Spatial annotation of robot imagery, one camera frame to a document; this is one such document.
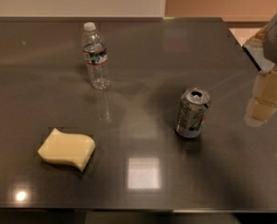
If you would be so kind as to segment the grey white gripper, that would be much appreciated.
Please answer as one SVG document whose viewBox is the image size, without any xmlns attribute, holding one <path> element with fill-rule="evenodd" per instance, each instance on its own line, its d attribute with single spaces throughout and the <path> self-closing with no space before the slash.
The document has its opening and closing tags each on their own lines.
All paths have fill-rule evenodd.
<svg viewBox="0 0 277 224">
<path fill-rule="evenodd" d="M 263 39 L 264 57 L 277 63 L 277 12 L 269 21 Z M 246 107 L 245 123 L 259 127 L 277 111 L 277 66 L 269 72 L 259 71 Z"/>
</svg>

